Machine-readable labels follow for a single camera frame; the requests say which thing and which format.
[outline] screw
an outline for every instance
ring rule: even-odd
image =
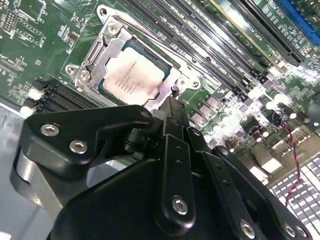
[[[60,129],[56,125],[50,123],[42,125],[40,131],[43,135],[49,137],[57,136],[60,133]]]
[[[149,114],[147,112],[145,112],[145,111],[142,111],[141,115],[144,116],[145,118],[149,118],[150,117]]]
[[[172,199],[172,206],[180,215],[186,215],[188,213],[188,205],[181,197],[175,197]]]
[[[255,236],[256,236],[255,231],[246,220],[241,219],[240,228],[248,238],[250,238],[250,239],[255,238]]]
[[[68,66],[66,71],[69,73],[69,74],[74,74],[75,73],[75,69],[71,66]]]
[[[223,155],[228,156],[228,151],[225,150],[224,148],[221,148],[221,152],[222,152]]]
[[[76,154],[84,154],[88,150],[87,144],[79,140],[74,140],[70,142],[69,148],[72,152]]]
[[[284,223],[283,224],[283,229],[286,231],[287,234],[289,234],[291,237],[295,237],[296,233],[295,231],[292,229],[292,227],[290,227],[290,225],[288,223]]]
[[[302,227],[300,227],[299,225],[295,225],[295,228],[298,230],[298,232],[304,236],[305,238],[308,237],[307,233],[305,232],[305,230],[303,230]]]
[[[81,75],[80,78],[82,79],[82,81],[86,82],[89,80],[89,73],[87,71],[81,71]]]
[[[199,86],[199,83],[197,81],[194,81],[192,83],[192,87],[197,88]]]
[[[197,136],[200,136],[200,134],[201,134],[197,129],[193,129],[192,131]]]
[[[107,32],[109,35],[114,36],[119,32],[119,28],[114,23],[109,23],[107,26]]]
[[[107,10],[105,8],[100,9],[100,15],[101,16],[106,16],[107,15]]]

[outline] electrolytic capacitor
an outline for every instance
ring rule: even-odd
[[[266,109],[271,110],[271,109],[275,109],[277,107],[277,104],[275,101],[272,101],[270,98],[268,98],[267,96],[264,96],[260,102],[263,104],[263,106],[265,106]]]
[[[300,119],[304,124],[309,124],[311,122],[310,117],[308,117],[308,115],[306,115],[303,111],[300,111],[296,114],[296,116],[298,117],[298,119]]]
[[[220,126],[220,124],[218,122],[213,122],[210,124],[210,127],[212,128],[212,131],[216,134],[221,133],[222,131],[222,127]]]
[[[267,131],[267,129],[265,127],[262,127],[259,129],[259,133],[264,137],[268,137],[269,136],[269,132]]]
[[[270,97],[274,99],[274,101],[278,103],[283,103],[286,100],[286,96],[283,95],[281,92],[278,92],[277,90],[273,90],[270,93]]]
[[[288,106],[283,107],[283,112],[289,116],[290,119],[295,119],[297,114]]]
[[[257,143],[260,143],[262,141],[262,137],[260,136],[260,134],[258,132],[256,132],[255,134],[252,135],[252,137],[254,138],[254,140]]]
[[[280,127],[283,117],[280,116],[276,111],[271,110],[270,113],[266,116],[266,119],[268,119],[269,122],[274,126]]]
[[[221,113],[219,118],[224,125],[227,125],[230,123],[230,117],[225,112]]]
[[[233,153],[235,151],[233,144],[229,140],[225,141],[224,144],[226,148],[230,151],[230,153]]]

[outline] screw hole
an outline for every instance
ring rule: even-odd
[[[230,187],[230,184],[229,184],[229,182],[228,182],[228,181],[223,180],[222,182],[223,182],[223,183],[224,183],[224,185],[226,185],[227,187]]]
[[[176,146],[175,148],[178,149],[180,153],[182,152],[182,148],[180,146]]]
[[[149,118],[149,114],[145,111],[142,111],[141,115],[144,116],[145,118]]]
[[[197,136],[200,136],[200,134],[201,134],[197,129],[193,129],[193,133],[194,133],[195,135],[197,135]]]
[[[100,15],[103,16],[103,17],[106,16],[107,15],[107,10],[105,8],[101,8],[100,9]]]

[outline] dimm slot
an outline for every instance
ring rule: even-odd
[[[185,16],[191,16],[193,15],[192,11],[187,9],[184,5],[177,1],[168,0],[168,2],[174,6],[176,9],[178,9],[180,12],[182,12]],[[210,30],[208,24],[205,24],[201,21],[198,14],[193,15],[193,17],[189,17],[188,19],[196,25],[201,31],[203,31],[207,36],[211,37],[211,39],[229,56],[232,56],[237,64],[239,64],[243,69],[245,69],[248,73],[251,73],[252,67],[250,66],[250,63],[243,58],[235,49],[231,48],[228,44],[224,42],[224,40],[215,32]]]
[[[184,5],[190,12],[192,12],[193,15],[197,16],[199,19],[201,19],[201,16],[199,16],[199,14],[193,10],[193,8],[184,0],[179,0],[179,2]],[[253,61],[256,62],[257,65],[259,65],[259,67],[265,71],[267,71],[267,69],[264,66],[268,66],[271,62],[266,61],[264,58],[260,58],[257,59],[257,57],[255,55],[253,55],[251,53],[251,50],[249,48],[247,48],[241,41],[239,41],[234,34],[228,29],[226,28],[221,19],[219,19],[217,16],[215,16],[214,14],[212,14],[211,12],[208,11],[208,9],[206,9],[204,6],[202,6],[201,4],[199,4],[198,2],[193,2],[193,4],[196,5],[197,8],[199,8],[203,14],[205,15],[206,18],[208,18],[211,22],[213,22],[219,29],[221,29],[222,32],[224,32],[231,40],[234,44],[237,45],[237,47],[239,49],[241,49],[241,51],[243,51],[245,54],[247,54]],[[209,24],[206,24],[211,31],[215,31],[213,27],[211,27]]]
[[[292,57],[300,62],[305,60],[298,49],[283,35],[283,33],[267,18],[264,13],[252,2],[252,0],[240,0],[251,13],[265,26],[278,41],[292,52]]]
[[[185,30],[184,34],[187,36],[188,39],[192,40],[194,43],[196,43],[198,46],[202,47],[202,49],[206,50],[207,53],[210,53],[209,56],[216,62],[218,65],[222,66],[225,70],[229,71],[229,74],[234,78],[235,82],[241,83],[244,87],[246,87],[245,84],[243,84],[242,78],[247,79],[245,77],[240,76],[239,73],[236,72],[233,66],[229,62],[226,62],[223,58],[219,60],[219,56],[215,53],[214,50],[212,50],[210,47],[208,47],[206,44],[204,44],[202,41],[199,41],[197,37],[193,36],[193,32],[190,31],[190,27],[182,23],[182,25],[179,25],[175,20],[172,19],[169,15],[167,15],[162,9],[164,8],[165,11],[168,11],[173,16],[173,11],[171,9],[168,9],[165,5],[163,5],[163,2],[156,2],[156,1],[150,1],[153,3],[153,7],[161,13],[171,24],[173,24],[177,29],[183,32]]]
[[[257,18],[258,15],[254,15],[240,0],[230,0],[230,3],[242,14],[242,16],[247,19],[271,44],[275,49],[280,53],[280,55],[286,59],[286,61],[294,66],[299,66],[304,58],[299,51],[295,50],[295,47],[290,46],[287,41],[279,37],[274,29],[268,26],[262,17]]]

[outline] black memory slot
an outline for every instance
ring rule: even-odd
[[[243,58],[239,52],[237,52],[235,49],[230,47],[227,43],[224,42],[224,40],[215,32],[210,29],[208,24],[205,24],[201,19],[199,18],[198,14],[193,15],[193,12],[190,11],[188,8],[186,8],[183,4],[179,3],[176,0],[168,0],[168,2],[173,5],[176,9],[178,9],[180,12],[182,12],[185,16],[190,16],[188,19],[196,25],[201,31],[203,31],[206,35],[211,37],[211,39],[229,56],[232,56],[237,64],[239,64],[243,69],[245,69],[248,73],[252,72],[252,67],[250,66],[250,63],[247,62],[245,58]]]
[[[192,9],[190,5],[188,5],[184,0],[179,0],[181,4],[183,4],[194,16],[197,16],[197,12]],[[205,16],[210,19],[215,25],[217,25],[238,47],[241,49],[245,54],[247,54],[252,60],[256,62],[260,66],[260,68],[264,69],[265,71],[267,68],[265,66],[268,66],[270,64],[269,61],[267,61],[264,58],[257,59],[255,55],[252,54],[251,50],[247,48],[240,40],[238,40],[237,37],[228,29],[226,26],[224,26],[224,23],[219,19],[217,16],[215,16],[213,13],[209,12],[207,8],[202,6],[199,2],[194,1],[192,2],[195,4],[204,14]]]
[[[150,11],[145,11],[138,0],[125,0],[126,4],[128,4],[131,8],[135,9],[137,12],[139,12],[145,19],[149,20],[151,23],[156,23],[154,26],[158,28],[159,32],[164,33],[167,35],[172,42],[177,45],[182,51],[190,55],[194,60],[198,61],[205,70],[210,73],[214,78],[223,81],[227,86],[229,86],[231,89],[238,88],[234,85],[233,82],[229,81],[225,76],[221,75],[219,71],[216,71],[216,69],[209,64],[209,61],[207,61],[203,56],[200,56],[198,54],[194,53],[194,50],[189,49],[185,44],[181,42],[181,37],[178,36],[174,31],[168,30],[168,26],[162,23],[162,19],[158,17],[156,14]]]
[[[166,6],[163,6],[163,2],[157,2],[157,1],[153,1],[151,0],[150,2],[153,3],[153,7],[162,14],[163,17],[165,17],[167,20],[169,20],[169,22],[174,25],[177,29],[179,29],[181,32],[183,32],[183,34],[189,38],[190,40],[192,40],[194,43],[196,43],[198,46],[202,47],[202,49],[206,50],[207,53],[209,54],[209,57],[212,58],[216,63],[218,63],[221,67],[225,68],[226,70],[229,70],[229,74],[234,78],[234,80],[237,83],[241,83],[244,87],[247,87],[246,84],[244,84],[244,82],[242,81],[243,79],[246,79],[247,82],[251,82],[249,79],[247,79],[246,77],[242,77],[240,74],[238,74],[236,72],[236,70],[234,70],[234,66],[232,66],[229,62],[225,61],[223,58],[221,58],[221,60],[219,60],[219,56],[215,53],[214,50],[212,50],[210,47],[208,47],[205,43],[203,43],[202,41],[200,41],[197,37],[193,36],[193,32],[190,30],[190,27],[187,25],[184,25],[183,23],[181,23],[182,25],[180,25],[179,23],[177,23],[172,17],[170,17],[169,15],[167,15],[165,11],[167,11],[168,13],[171,14],[171,16],[173,16],[173,11],[171,9],[166,9]]]
[[[37,113],[99,107],[99,105],[95,104],[93,101],[62,84],[55,78],[52,78],[49,81],[43,81],[39,78],[32,83],[32,86],[40,91],[44,91],[44,95],[35,105]]]
[[[63,97],[66,101],[76,104],[78,108],[83,109],[92,109],[92,108],[98,108],[99,106],[86,97],[80,95],[80,93],[74,91],[73,89],[65,86],[60,85],[59,83],[53,91],[59,94],[61,97]]]
[[[299,52],[298,49],[283,35],[283,33],[267,18],[264,13],[251,1],[240,0],[249,11],[268,29],[268,31],[275,36],[275,38],[281,43],[288,51],[291,51],[292,57],[301,63],[305,60],[305,57]]]
[[[258,18],[242,3],[241,0],[230,0],[232,5],[246,18],[263,37],[280,53],[280,55],[287,60],[288,63],[299,66],[304,61],[303,57],[298,50],[288,41],[279,37],[274,28],[269,27],[265,23],[265,19],[260,16]]]

